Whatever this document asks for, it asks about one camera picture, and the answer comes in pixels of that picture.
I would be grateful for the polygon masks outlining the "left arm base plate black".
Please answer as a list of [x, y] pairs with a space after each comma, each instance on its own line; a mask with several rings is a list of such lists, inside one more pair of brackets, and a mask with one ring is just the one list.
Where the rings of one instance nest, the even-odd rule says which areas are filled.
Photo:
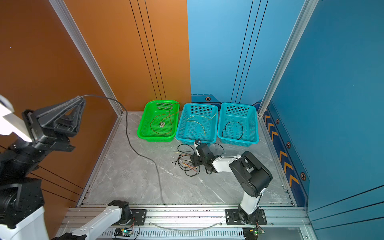
[[145, 224], [147, 217], [146, 209], [133, 209], [131, 210], [130, 218], [126, 220], [119, 220], [118, 225], [120, 226], [131, 226], [131, 225], [139, 225], [143, 226]]

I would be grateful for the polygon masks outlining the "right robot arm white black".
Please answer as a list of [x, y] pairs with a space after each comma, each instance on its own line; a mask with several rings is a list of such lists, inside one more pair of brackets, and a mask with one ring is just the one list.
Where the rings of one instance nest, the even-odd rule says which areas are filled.
[[243, 225], [266, 225], [265, 212], [260, 200], [273, 180], [272, 173], [249, 151], [234, 157], [214, 155], [206, 143], [194, 142], [196, 152], [191, 156], [194, 167], [204, 166], [206, 173], [232, 173], [244, 190], [238, 207], [239, 221]]

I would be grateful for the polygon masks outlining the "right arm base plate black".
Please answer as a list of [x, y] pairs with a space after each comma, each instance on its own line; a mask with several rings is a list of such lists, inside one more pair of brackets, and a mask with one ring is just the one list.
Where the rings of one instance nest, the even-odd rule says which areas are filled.
[[227, 225], [267, 225], [267, 218], [265, 211], [261, 208], [257, 208], [252, 214], [248, 215], [241, 208], [238, 209], [226, 209], [226, 222]]

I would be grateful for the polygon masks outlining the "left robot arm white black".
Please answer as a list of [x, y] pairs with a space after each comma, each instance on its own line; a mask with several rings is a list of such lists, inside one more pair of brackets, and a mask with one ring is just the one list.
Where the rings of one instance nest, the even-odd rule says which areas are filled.
[[1, 97], [1, 134], [18, 139], [1, 153], [1, 239], [47, 240], [45, 200], [40, 179], [30, 178], [44, 158], [54, 152], [72, 152], [70, 139], [80, 129], [84, 96], [21, 117]]

